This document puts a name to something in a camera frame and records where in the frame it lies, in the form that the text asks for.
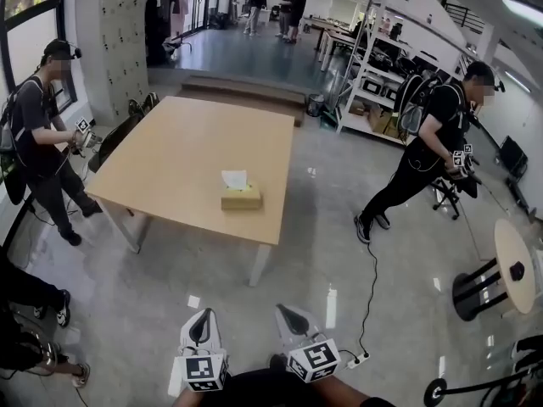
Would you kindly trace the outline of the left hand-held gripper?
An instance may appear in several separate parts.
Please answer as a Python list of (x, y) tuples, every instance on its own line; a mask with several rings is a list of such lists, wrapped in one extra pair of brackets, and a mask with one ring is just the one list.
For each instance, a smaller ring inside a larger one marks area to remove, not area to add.
[(221, 391), (227, 379), (228, 355), (221, 347), (221, 333), (212, 308), (200, 310), (183, 326), (180, 334), (183, 347), (219, 348), (217, 350), (186, 349), (176, 357), (181, 374), (181, 389), (193, 393)]

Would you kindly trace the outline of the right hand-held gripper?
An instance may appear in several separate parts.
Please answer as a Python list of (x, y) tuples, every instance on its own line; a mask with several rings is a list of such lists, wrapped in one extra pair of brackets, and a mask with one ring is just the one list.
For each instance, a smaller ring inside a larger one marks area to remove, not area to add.
[(313, 314), (295, 306), (277, 304), (279, 335), (287, 345), (287, 369), (304, 383), (332, 376), (341, 364), (336, 342), (320, 331)]

